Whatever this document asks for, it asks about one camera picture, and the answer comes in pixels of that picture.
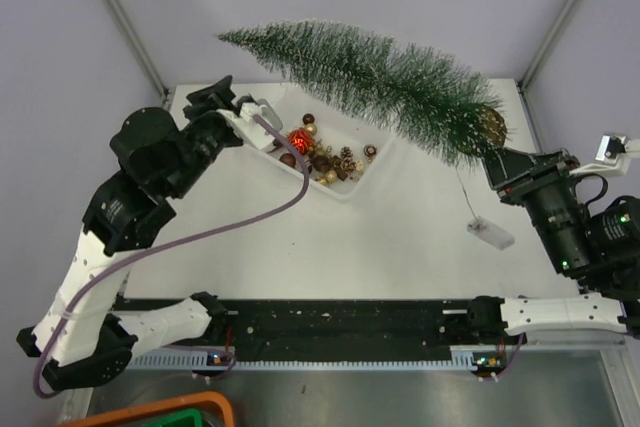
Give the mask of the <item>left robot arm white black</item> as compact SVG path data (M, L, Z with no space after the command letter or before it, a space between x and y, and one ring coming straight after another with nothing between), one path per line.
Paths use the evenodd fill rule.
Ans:
M161 107L130 114L109 146L119 169L101 184L82 217L76 251L44 318L16 341L36 359L32 387L43 399L96 387L119 375L143 336L112 314L131 263L152 254L182 199L226 148L242 139L228 124L239 114L232 78L187 96L180 128Z

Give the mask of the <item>white plastic basket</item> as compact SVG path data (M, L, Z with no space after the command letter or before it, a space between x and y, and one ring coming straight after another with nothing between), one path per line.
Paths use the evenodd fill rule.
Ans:
M338 201L353 199L371 186L381 172L393 144L393 135L364 121L350 118L289 83L247 83L238 94L266 99L283 122L283 134L304 128L302 118L315 117L317 134L305 155L311 186ZM353 151L352 160L342 160L343 147Z

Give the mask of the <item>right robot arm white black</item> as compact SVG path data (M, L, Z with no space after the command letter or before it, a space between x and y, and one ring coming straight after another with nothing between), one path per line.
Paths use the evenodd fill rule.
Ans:
M565 150L532 154L509 148L482 159L501 203L523 208L555 272L578 284L564 298L479 296L466 327L481 343L535 331L601 330L639 335L639 200L615 198L593 214L608 192L599 165L581 165Z

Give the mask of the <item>small green christmas tree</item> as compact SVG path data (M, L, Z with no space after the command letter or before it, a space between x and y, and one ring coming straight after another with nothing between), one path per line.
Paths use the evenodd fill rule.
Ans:
M451 166L502 148L508 127L488 78L453 55L355 25L287 20L241 27L217 39L298 85Z

